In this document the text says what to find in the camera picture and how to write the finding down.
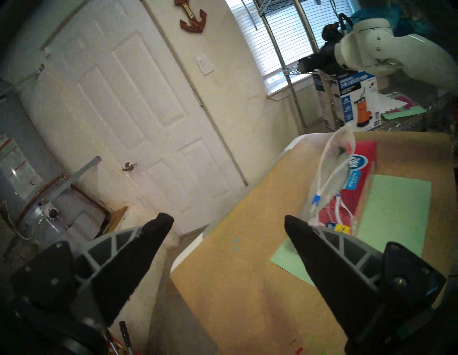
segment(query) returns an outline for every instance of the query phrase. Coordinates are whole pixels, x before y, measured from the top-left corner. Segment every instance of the window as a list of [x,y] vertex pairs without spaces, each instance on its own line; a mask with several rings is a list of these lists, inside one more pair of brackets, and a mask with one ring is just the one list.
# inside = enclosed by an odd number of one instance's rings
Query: window
[[[280,61],[262,19],[257,13],[254,0],[244,0],[253,20],[251,20],[242,0],[226,0],[226,2],[242,30],[269,92],[275,92],[285,87],[287,83]],[[353,13],[348,0],[334,0],[334,2],[337,13],[343,12],[347,16]],[[317,5],[315,0],[307,0],[301,2],[301,5],[307,15],[316,42],[319,47],[322,47],[324,45],[324,40],[321,37],[323,27],[337,22],[331,2],[329,0],[321,0],[321,5]],[[268,13],[266,18],[286,66],[292,66],[299,59],[313,53],[294,5]],[[295,82],[306,76],[308,74],[292,76],[291,81]]]

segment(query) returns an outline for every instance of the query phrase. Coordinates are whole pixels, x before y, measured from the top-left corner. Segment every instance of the window sill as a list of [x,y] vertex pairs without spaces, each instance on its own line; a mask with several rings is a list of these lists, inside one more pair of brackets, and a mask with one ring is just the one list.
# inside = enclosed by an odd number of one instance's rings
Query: window sill
[[[293,83],[295,92],[298,92],[310,85],[313,85],[313,77],[311,74]],[[289,89],[289,85],[287,84],[276,91],[269,92],[267,94],[267,98],[279,101],[289,95],[291,95],[291,90]]]

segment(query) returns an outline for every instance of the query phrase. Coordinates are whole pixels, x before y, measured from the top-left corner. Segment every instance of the window blinds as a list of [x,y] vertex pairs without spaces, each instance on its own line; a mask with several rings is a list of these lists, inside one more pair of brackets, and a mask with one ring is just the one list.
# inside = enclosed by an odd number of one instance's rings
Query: window blinds
[[[241,0],[226,0],[253,53],[261,75],[268,78],[281,70],[281,65],[262,19],[257,13],[256,5],[253,0],[244,1],[258,30],[255,29]],[[352,14],[348,0],[334,1],[338,14],[342,12],[347,16]],[[321,47],[324,44],[321,38],[323,27],[337,22],[331,3],[329,0],[321,0],[321,5],[316,5],[314,0],[308,0],[301,4],[318,46]],[[267,14],[266,18],[287,66],[313,53],[294,5]]]

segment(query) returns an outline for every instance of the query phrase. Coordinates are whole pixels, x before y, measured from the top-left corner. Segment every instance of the orange pump image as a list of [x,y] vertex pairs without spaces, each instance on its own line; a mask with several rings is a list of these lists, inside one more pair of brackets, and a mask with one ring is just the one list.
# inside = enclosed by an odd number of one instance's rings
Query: orange pump image
[[363,92],[360,96],[360,99],[354,103],[358,107],[358,123],[357,127],[364,127],[368,125],[369,120],[372,118],[372,112],[367,110],[366,98],[363,96],[366,91],[366,88],[363,89]]

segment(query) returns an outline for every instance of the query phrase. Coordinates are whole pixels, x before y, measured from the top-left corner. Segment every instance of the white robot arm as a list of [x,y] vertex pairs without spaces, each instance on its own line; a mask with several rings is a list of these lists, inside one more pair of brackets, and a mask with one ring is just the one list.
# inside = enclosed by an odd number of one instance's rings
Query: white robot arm
[[394,37],[386,19],[354,25],[334,47],[337,63],[346,70],[388,75],[397,69],[414,79],[458,94],[458,65],[434,42],[416,34]]

